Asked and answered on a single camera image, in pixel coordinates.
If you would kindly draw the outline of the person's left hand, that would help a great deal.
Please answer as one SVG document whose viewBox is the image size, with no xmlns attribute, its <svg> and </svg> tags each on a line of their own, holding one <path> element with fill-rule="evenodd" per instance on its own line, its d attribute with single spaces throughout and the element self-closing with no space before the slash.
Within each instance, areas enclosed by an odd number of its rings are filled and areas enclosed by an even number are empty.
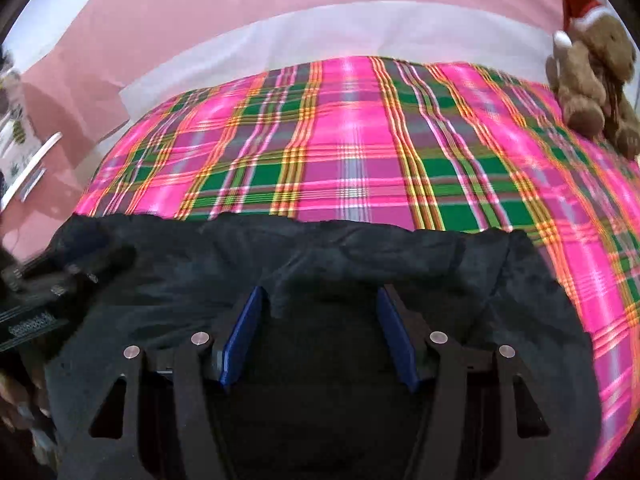
<svg viewBox="0 0 640 480">
<path fill-rule="evenodd" d="M 9 375 L 5 367 L 1 370 L 1 421 L 11 432 L 27 431 L 32 437 L 32 454 L 40 466 L 49 467 L 47 437 L 36 427 L 32 412 L 32 398 L 27 389 Z"/>
</svg>

